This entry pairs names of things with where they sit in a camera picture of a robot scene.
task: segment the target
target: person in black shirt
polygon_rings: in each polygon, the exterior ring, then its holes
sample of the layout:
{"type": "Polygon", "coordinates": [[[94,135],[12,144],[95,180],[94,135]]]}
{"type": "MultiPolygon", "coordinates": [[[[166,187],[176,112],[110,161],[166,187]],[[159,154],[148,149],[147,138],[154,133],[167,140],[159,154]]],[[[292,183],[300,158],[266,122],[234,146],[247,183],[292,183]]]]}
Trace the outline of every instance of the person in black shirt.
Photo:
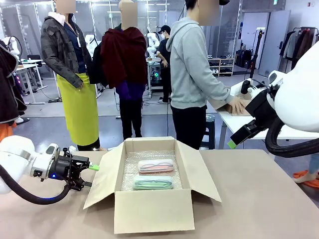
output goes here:
{"type": "Polygon", "coordinates": [[[160,77],[163,81],[163,98],[159,99],[160,104],[168,104],[169,96],[171,94],[170,85],[170,52],[166,49],[166,43],[170,37],[170,27],[164,25],[161,27],[159,34],[161,34],[163,41],[160,42],[156,56],[161,59],[160,61],[160,77]]]}

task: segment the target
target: open cardboard box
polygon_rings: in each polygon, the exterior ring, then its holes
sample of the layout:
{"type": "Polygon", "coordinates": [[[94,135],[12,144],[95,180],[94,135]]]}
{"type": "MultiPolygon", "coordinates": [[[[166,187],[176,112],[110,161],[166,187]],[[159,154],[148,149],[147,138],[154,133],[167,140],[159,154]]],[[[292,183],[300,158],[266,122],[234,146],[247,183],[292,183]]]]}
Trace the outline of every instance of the open cardboard box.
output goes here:
{"type": "Polygon", "coordinates": [[[221,202],[198,150],[172,137],[130,138],[103,156],[84,209],[114,193],[115,234],[194,230],[192,190],[221,202]],[[182,189],[121,191],[126,154],[161,150],[175,151],[182,189]]]}
{"type": "MultiPolygon", "coordinates": [[[[237,97],[241,98],[247,106],[251,102],[251,96],[250,96],[250,94],[243,95],[241,93],[242,85],[243,85],[243,82],[240,82],[240,83],[232,86],[230,88],[230,95],[237,96],[237,97]]],[[[225,101],[214,100],[212,98],[208,98],[207,100],[216,111],[219,111],[219,112],[227,111],[230,114],[232,114],[233,116],[250,116],[250,114],[246,110],[245,110],[244,114],[240,114],[240,115],[233,113],[232,107],[230,105],[228,105],[225,101]]]]}

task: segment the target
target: gray hoodie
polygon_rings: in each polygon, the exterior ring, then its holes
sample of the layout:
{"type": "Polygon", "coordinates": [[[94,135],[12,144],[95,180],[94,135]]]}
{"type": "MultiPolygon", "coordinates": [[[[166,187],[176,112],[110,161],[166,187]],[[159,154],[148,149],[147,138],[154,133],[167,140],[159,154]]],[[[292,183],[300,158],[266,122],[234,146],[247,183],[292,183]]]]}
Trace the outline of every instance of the gray hoodie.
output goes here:
{"type": "Polygon", "coordinates": [[[173,24],[166,48],[171,52],[171,105],[186,109],[203,107],[207,97],[225,100],[233,97],[209,68],[205,36],[198,22],[187,17],[173,24]]]}

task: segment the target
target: black trousers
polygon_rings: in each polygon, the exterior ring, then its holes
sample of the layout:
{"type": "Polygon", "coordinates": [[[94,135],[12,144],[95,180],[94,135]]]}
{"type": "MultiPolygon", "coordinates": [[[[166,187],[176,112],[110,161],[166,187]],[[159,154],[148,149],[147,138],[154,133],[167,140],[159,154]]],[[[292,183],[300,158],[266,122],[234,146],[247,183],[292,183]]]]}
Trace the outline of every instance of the black trousers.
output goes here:
{"type": "Polygon", "coordinates": [[[206,109],[207,106],[183,110],[171,107],[178,141],[199,150],[206,132],[206,109]]]}
{"type": "Polygon", "coordinates": [[[94,143],[86,145],[86,146],[78,145],[78,150],[79,151],[93,151],[94,148],[95,149],[100,148],[100,138],[98,138],[98,140],[95,141],[94,143]]]}
{"type": "Polygon", "coordinates": [[[160,70],[160,77],[163,81],[163,102],[168,103],[169,95],[171,94],[171,83],[170,83],[170,68],[163,68],[160,70]]]}
{"type": "Polygon", "coordinates": [[[132,124],[135,131],[135,137],[142,137],[142,103],[142,98],[135,101],[120,100],[120,114],[124,140],[132,137],[132,124]]]}

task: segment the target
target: yellow skirt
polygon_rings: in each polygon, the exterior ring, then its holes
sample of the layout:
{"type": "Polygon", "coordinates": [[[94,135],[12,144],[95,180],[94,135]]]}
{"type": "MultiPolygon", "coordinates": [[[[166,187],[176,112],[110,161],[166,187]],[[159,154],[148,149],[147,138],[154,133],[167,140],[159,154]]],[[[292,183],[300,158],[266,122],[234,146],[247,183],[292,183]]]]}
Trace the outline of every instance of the yellow skirt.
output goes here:
{"type": "Polygon", "coordinates": [[[89,77],[85,73],[77,75],[84,82],[84,87],[80,91],[59,75],[57,82],[72,142],[86,146],[94,143],[99,137],[98,105],[95,87],[90,84],[89,77]]]}

